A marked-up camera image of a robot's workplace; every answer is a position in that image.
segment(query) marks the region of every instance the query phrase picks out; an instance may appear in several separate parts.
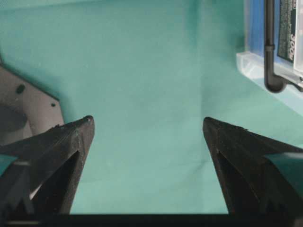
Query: screw hole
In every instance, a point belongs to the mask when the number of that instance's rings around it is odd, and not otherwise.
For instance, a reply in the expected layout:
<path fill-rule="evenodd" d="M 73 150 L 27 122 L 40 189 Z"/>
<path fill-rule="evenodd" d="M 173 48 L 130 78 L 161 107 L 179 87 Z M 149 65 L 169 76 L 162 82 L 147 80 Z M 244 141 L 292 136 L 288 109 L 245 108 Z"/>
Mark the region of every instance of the screw hole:
<path fill-rule="evenodd" d="M 21 84 L 21 85 L 19 85 L 19 86 L 17 87 L 16 93 L 17 93 L 18 95 L 20 95 L 20 94 L 24 91 L 24 89 L 25 89 L 25 86 L 24 86 L 23 84 Z"/>

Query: clear plastic container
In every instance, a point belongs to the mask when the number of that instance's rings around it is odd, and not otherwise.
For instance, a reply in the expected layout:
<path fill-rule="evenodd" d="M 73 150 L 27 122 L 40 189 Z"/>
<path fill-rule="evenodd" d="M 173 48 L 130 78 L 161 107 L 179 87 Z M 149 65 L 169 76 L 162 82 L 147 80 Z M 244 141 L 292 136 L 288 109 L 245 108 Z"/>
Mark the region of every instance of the clear plastic container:
<path fill-rule="evenodd" d="M 267 90 L 264 85 L 264 0 L 244 0 L 245 20 L 245 52 L 236 55 L 238 70 L 258 86 Z M 280 0 L 275 1 L 275 62 L 274 69 L 277 75 L 303 87 L 298 75 L 303 73 L 303 40 L 298 41 L 302 36 L 296 37 L 294 63 L 297 72 L 294 72 L 294 65 L 277 55 L 279 36 Z M 271 93 L 288 107 L 303 115 L 303 93 L 294 86 L 288 85 L 281 93 Z"/>

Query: teal fabric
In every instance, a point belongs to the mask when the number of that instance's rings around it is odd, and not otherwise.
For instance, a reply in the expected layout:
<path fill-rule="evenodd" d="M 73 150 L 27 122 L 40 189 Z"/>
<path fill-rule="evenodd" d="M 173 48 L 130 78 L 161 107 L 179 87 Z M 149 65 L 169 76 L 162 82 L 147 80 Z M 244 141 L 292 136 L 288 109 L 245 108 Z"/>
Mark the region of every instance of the teal fabric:
<path fill-rule="evenodd" d="M 17 158 L 13 156 L 0 155 L 0 176 L 4 173 L 7 167 Z"/>
<path fill-rule="evenodd" d="M 285 152 L 281 154 L 265 155 L 279 169 L 296 192 L 303 197 L 302 164 L 303 154 Z"/>
<path fill-rule="evenodd" d="M 72 213 L 226 213 L 203 118 L 301 144 L 302 117 L 244 78 L 242 0 L 100 0 L 0 12 L 6 65 L 96 133 Z"/>

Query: green tablecloth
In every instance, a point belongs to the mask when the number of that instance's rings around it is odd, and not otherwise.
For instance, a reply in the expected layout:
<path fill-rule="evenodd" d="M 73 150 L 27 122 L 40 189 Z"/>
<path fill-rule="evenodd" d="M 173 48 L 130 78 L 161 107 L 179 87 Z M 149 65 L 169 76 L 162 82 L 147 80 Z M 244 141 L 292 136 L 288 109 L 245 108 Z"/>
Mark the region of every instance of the green tablecloth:
<path fill-rule="evenodd" d="M 205 116 L 302 143 L 302 117 L 236 69 L 242 0 L 25 1 L 0 0 L 3 60 L 65 122 L 96 121 L 73 213 L 226 213 Z"/>

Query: package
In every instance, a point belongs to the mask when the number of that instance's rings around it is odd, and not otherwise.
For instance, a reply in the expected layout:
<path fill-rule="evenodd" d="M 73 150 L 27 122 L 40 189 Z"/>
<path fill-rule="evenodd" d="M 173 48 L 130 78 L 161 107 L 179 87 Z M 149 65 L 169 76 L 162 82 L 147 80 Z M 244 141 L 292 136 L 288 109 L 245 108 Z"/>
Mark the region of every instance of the package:
<path fill-rule="evenodd" d="M 275 74 L 303 87 L 303 0 L 275 0 Z M 238 70 L 257 85 L 264 85 L 264 0 L 244 0 L 245 52 L 238 53 Z M 303 115 L 303 93 L 287 85 L 271 93 Z"/>

